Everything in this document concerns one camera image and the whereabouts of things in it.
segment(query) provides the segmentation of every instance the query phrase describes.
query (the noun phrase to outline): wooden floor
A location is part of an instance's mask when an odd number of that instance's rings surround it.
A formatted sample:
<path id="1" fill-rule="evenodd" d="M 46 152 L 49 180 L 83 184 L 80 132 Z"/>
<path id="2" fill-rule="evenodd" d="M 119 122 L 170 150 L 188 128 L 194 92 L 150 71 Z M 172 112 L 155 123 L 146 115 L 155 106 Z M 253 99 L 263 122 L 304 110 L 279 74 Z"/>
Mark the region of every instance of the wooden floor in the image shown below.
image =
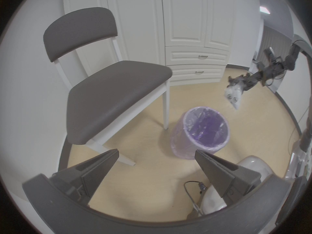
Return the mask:
<path id="1" fill-rule="evenodd" d="M 90 201 L 90 207 L 120 218 L 138 221 L 184 220 L 192 211 L 192 203 L 183 184 L 188 180 L 208 183 L 195 160 L 183 160 L 172 154 L 170 132 L 190 108 L 208 106 L 225 116 L 230 125 L 230 141 L 216 153 L 237 163 L 249 155 L 263 159 L 278 176 L 284 176 L 292 143 L 298 133 L 291 117 L 277 97 L 257 84 L 244 92 L 239 110 L 224 97 L 227 77 L 246 71 L 226 69 L 221 82 L 171 87 L 170 125 L 162 128 L 162 99 L 158 98 L 105 146 L 117 148 L 134 160 L 134 167 L 117 162 Z M 68 167 L 96 156 L 86 146 L 73 146 Z M 196 184 L 188 186 L 198 200 Z"/>

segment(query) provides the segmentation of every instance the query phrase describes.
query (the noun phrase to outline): gray upholstered cushion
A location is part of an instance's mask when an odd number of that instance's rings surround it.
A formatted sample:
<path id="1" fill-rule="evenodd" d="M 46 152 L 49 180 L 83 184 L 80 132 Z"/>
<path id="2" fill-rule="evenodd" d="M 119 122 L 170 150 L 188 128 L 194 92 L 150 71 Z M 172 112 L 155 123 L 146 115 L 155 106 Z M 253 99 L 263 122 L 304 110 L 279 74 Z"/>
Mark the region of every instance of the gray upholstered cushion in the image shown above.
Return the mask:
<path id="1" fill-rule="evenodd" d="M 89 43 L 117 36 L 110 10 L 102 7 L 70 12 L 54 21 L 45 31 L 43 42 L 50 61 Z"/>
<path id="2" fill-rule="evenodd" d="M 168 67 L 136 61 L 120 61 L 89 76 L 69 92 L 68 141 L 85 144 L 171 76 Z"/>

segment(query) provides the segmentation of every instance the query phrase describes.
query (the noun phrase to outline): drawer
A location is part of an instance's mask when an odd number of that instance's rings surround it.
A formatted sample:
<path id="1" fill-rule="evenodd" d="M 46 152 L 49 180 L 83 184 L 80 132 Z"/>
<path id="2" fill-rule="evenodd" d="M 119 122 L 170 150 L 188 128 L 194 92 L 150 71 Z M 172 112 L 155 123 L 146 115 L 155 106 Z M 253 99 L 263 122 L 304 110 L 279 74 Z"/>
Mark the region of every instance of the drawer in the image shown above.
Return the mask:
<path id="1" fill-rule="evenodd" d="M 187 79 L 207 79 L 221 78 L 225 66 L 222 65 L 173 65 L 168 66 L 172 69 L 170 81 L 187 80 Z"/>
<path id="2" fill-rule="evenodd" d="M 194 46 L 166 47 L 166 65 L 212 64 L 227 65 L 229 52 Z"/>

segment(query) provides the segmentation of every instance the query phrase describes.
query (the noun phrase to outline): cabinet door handle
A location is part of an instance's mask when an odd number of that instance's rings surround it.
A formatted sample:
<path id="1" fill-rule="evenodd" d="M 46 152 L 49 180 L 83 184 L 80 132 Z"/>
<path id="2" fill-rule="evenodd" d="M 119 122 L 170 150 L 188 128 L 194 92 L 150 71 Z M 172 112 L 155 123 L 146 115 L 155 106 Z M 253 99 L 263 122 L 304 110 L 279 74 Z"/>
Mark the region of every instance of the cabinet door handle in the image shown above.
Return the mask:
<path id="1" fill-rule="evenodd" d="M 198 56 L 198 59 L 201 59 L 201 60 L 203 60 L 203 59 L 206 59 L 208 56 Z"/>

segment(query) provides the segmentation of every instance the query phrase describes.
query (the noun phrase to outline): ceiling light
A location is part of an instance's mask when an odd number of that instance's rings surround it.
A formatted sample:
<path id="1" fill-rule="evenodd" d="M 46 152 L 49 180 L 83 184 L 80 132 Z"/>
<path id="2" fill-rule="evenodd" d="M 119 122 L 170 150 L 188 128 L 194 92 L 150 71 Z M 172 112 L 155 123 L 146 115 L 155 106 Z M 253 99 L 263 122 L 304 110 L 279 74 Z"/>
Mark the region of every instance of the ceiling light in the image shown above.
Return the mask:
<path id="1" fill-rule="evenodd" d="M 262 7 L 260 6 L 260 11 L 266 14 L 270 14 L 270 11 L 268 11 L 268 9 L 266 7 Z"/>

